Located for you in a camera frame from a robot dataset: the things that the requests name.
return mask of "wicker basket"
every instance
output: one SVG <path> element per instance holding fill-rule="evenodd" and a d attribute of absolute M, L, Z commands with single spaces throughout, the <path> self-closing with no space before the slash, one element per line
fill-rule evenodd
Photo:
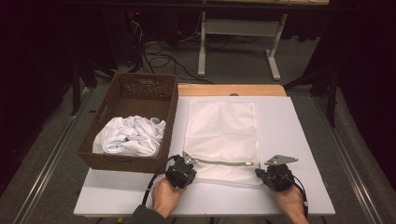
<path fill-rule="evenodd" d="M 177 109 L 177 77 L 170 75 L 116 74 L 105 100 L 96 111 L 77 154 L 92 169 L 155 173 L 166 162 Z M 92 153 L 95 136 L 115 117 L 158 118 L 166 121 L 156 157 Z"/>

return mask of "aluminum rail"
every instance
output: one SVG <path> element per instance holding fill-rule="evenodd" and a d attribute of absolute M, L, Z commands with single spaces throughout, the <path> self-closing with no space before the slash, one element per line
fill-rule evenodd
<path fill-rule="evenodd" d="M 353 164 L 352 159 L 350 159 L 347 149 L 344 146 L 337 130 L 326 119 L 326 105 L 318 97 L 314 97 L 313 99 L 332 135 L 334 143 L 337 145 L 337 154 L 339 156 L 340 162 L 343 165 L 350 185 L 353 188 L 359 203 L 361 204 L 361 209 L 363 210 L 364 215 L 366 215 L 366 218 L 370 224 L 383 224 L 381 216 L 379 215 L 372 201 L 370 193 L 367 190 L 363 181 L 361 180 L 361 176 L 357 171 L 355 165 Z"/>
<path fill-rule="evenodd" d="M 29 218 L 35 211 L 35 206 L 40 200 L 41 195 L 43 194 L 47 184 L 50 182 L 50 178 L 56 168 L 56 165 L 58 164 L 58 161 L 64 152 L 64 143 L 66 142 L 69 134 L 75 126 L 76 120 L 78 119 L 80 112 L 83 110 L 85 104 L 87 104 L 88 100 L 91 98 L 92 92 L 93 90 L 89 90 L 88 88 L 86 88 L 82 93 L 83 99 L 81 107 L 77 111 L 76 115 L 71 116 L 69 118 L 69 121 L 67 121 L 67 124 L 61 133 L 61 136 L 58 138 L 57 143 L 52 149 L 46 164 L 44 165 L 40 175 L 32 186 L 32 189 L 30 190 L 29 195 L 26 197 L 26 200 L 23 203 L 19 213 L 15 217 L 13 224 L 29 223 Z"/>

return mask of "white table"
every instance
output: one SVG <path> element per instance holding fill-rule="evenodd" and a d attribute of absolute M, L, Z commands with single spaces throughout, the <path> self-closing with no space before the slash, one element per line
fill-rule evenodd
<path fill-rule="evenodd" d="M 280 5 L 328 5 L 329 0 L 202 0 L 206 2 L 238 2 L 238 3 L 263 3 L 263 4 L 280 4 Z M 278 21 L 241 21 L 241 20 L 219 20 L 207 19 L 206 12 L 202 12 L 201 19 L 201 47 L 198 58 L 198 76 L 205 75 L 206 64 L 206 35 L 250 35 L 272 37 L 273 42 L 269 49 L 265 50 L 265 56 L 270 66 L 271 74 L 274 80 L 280 80 L 280 74 L 277 69 L 275 53 L 283 27 L 286 23 L 287 14 L 282 14 Z"/>
<path fill-rule="evenodd" d="M 188 101 L 254 102 L 258 111 L 262 164 L 275 154 L 296 157 L 288 166 L 304 184 L 310 215 L 335 214 L 318 167 L 306 142 L 292 101 L 285 96 L 179 97 L 169 155 L 181 154 Z M 85 217 L 127 217 L 141 204 L 150 174 L 90 169 L 74 211 Z M 193 182 L 173 216 L 232 216 L 281 214 L 266 186 L 238 188 Z"/>

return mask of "white garment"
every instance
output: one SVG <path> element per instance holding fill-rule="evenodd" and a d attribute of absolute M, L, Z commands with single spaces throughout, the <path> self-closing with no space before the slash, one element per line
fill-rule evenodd
<path fill-rule="evenodd" d="M 194 181 L 262 184 L 257 130 L 254 103 L 190 101 L 184 151 L 198 160 Z M 253 165 L 236 165 L 245 162 Z"/>
<path fill-rule="evenodd" d="M 113 118 L 93 141 L 93 153 L 151 157 L 158 154 L 166 122 L 139 116 Z"/>

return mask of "cable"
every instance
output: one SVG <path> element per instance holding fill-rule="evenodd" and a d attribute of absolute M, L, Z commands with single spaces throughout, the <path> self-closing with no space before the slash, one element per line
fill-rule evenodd
<path fill-rule="evenodd" d="M 327 224 L 326 219 L 324 217 L 321 217 L 321 218 L 322 218 L 323 224 Z"/>
<path fill-rule="evenodd" d="M 142 59 L 142 57 L 140 56 L 140 58 L 137 59 L 137 62 L 136 62 L 136 64 L 134 65 L 134 68 L 130 69 L 130 70 L 128 71 L 128 73 L 134 73 L 134 72 L 136 72 L 137 70 L 139 70 L 142 66 L 143 66 L 143 59 Z"/>
<path fill-rule="evenodd" d="M 187 37 L 186 39 L 179 40 L 179 41 L 178 41 L 179 43 L 182 43 L 182 42 L 185 42 L 185 41 L 188 41 L 188 40 L 191 40 L 191 39 L 194 39 L 194 38 L 200 36 L 200 35 L 196 35 L 196 33 L 197 33 L 197 31 L 198 31 L 199 24 L 201 24 L 201 23 L 200 23 L 201 18 L 202 18 L 202 13 L 199 14 L 198 22 L 197 22 L 197 25 L 195 26 L 195 30 L 194 30 L 194 32 L 192 33 L 192 35 L 190 35 L 190 37 Z"/>
<path fill-rule="evenodd" d="M 149 64 L 148 57 L 146 56 L 146 52 L 143 53 L 143 56 L 145 57 L 146 63 L 148 64 L 149 68 L 151 69 L 151 73 L 155 74 L 154 69 L 152 69 L 151 65 Z"/>
<path fill-rule="evenodd" d="M 284 175 L 279 175 L 279 176 L 288 180 L 291 184 L 293 184 L 295 187 L 297 187 L 297 189 L 301 192 L 301 194 L 303 195 L 304 215 L 306 218 L 308 218 L 308 200 L 306 199 L 305 188 L 304 188 L 303 184 L 301 183 L 301 181 L 295 175 L 293 175 L 293 178 L 295 178 L 300 183 L 300 185 L 301 185 L 301 187 L 300 187 L 298 184 L 296 184 L 294 181 L 290 180 L 288 177 L 286 177 Z"/>
<path fill-rule="evenodd" d="M 150 48 L 150 47 L 152 47 L 152 46 L 159 46 L 160 49 L 157 50 L 157 51 L 155 51 L 155 52 L 147 52 L 147 49 Z M 200 81 L 200 82 L 206 82 L 206 83 L 214 84 L 213 82 L 211 82 L 211 81 L 209 81 L 209 80 L 206 80 L 206 79 L 203 79 L 203 78 L 198 78 L 198 77 L 195 77 L 195 76 L 193 76 L 192 74 L 190 74 L 190 73 L 187 71 L 187 68 L 186 68 L 183 64 L 181 64 L 180 62 L 178 62 L 177 59 L 176 59 L 175 57 L 173 57 L 172 55 L 163 53 L 163 45 L 161 45 L 161 44 L 158 43 L 158 42 L 150 42 L 149 44 L 147 44 L 146 47 L 145 47 L 145 54 L 152 56 L 151 59 L 147 60 L 148 66 L 149 66 L 151 69 L 152 69 L 152 68 L 162 68 L 162 67 L 165 67 L 166 65 L 168 65 L 168 64 L 170 64 L 170 63 L 173 63 L 174 72 L 175 72 L 175 74 L 176 74 L 180 79 L 182 79 L 182 80 L 188 80 L 188 81 Z M 159 59 L 165 59 L 164 63 L 159 64 L 159 65 L 153 65 L 153 62 L 154 62 L 155 60 L 159 60 Z M 187 76 L 189 76 L 189 77 L 192 77 L 192 78 L 184 78 L 184 77 L 181 77 L 181 76 L 177 73 L 177 66 L 180 66 L 180 67 L 183 69 L 183 71 L 185 72 L 185 74 L 186 74 Z"/>
<path fill-rule="evenodd" d="M 248 44 L 248 43 L 254 43 L 254 42 L 264 39 L 264 36 L 253 36 L 251 40 L 241 40 L 241 39 L 233 38 L 233 36 L 240 36 L 240 35 L 231 35 L 230 42 L 232 42 L 232 43 Z"/>
<path fill-rule="evenodd" d="M 157 178 L 157 177 L 160 175 L 161 169 L 166 165 L 166 163 L 168 163 L 170 160 L 174 160 L 176 157 L 177 157 L 177 156 L 169 157 L 169 158 L 166 160 L 166 162 L 164 162 L 164 163 L 158 168 L 158 170 L 155 172 L 155 174 L 152 176 L 151 180 L 150 180 L 149 183 L 148 183 L 148 187 L 146 188 L 145 196 L 143 197 L 143 201 L 142 201 L 142 204 L 143 204 L 143 205 L 146 205 L 146 202 L 147 202 L 148 197 L 149 197 L 149 192 L 151 191 L 151 187 L 152 187 L 152 185 L 154 184 L 155 178 Z"/>
<path fill-rule="evenodd" d="M 104 217 L 100 217 L 100 218 L 95 222 L 95 224 L 99 224 L 103 219 L 104 219 Z"/>
<path fill-rule="evenodd" d="M 131 28 L 134 27 L 134 35 L 133 35 L 133 36 L 130 36 L 130 38 L 131 38 L 132 43 L 133 43 L 135 46 L 137 46 L 138 44 L 140 44 L 140 41 L 142 41 L 143 30 L 142 30 L 142 27 L 140 26 L 140 24 L 137 23 L 137 22 L 135 22 L 135 21 L 130 21 L 130 25 L 131 25 Z M 139 40 L 137 41 L 137 43 L 135 43 L 135 42 L 134 42 L 134 37 L 136 36 L 137 28 L 139 28 L 139 33 L 140 33 L 140 35 L 139 35 Z"/>
<path fill-rule="evenodd" d="M 214 39 L 215 42 L 219 42 L 219 37 L 224 37 L 224 35 L 207 35 L 207 37 Z M 210 46 L 207 44 L 207 42 L 206 42 L 205 46 L 206 46 L 207 48 L 209 48 L 209 49 L 222 49 L 222 48 L 224 48 L 225 46 L 227 46 L 229 43 L 230 43 L 230 36 L 229 36 L 229 35 L 226 35 L 226 36 L 225 36 L 225 43 L 223 43 L 221 46 L 219 46 L 219 47 L 210 47 Z"/>

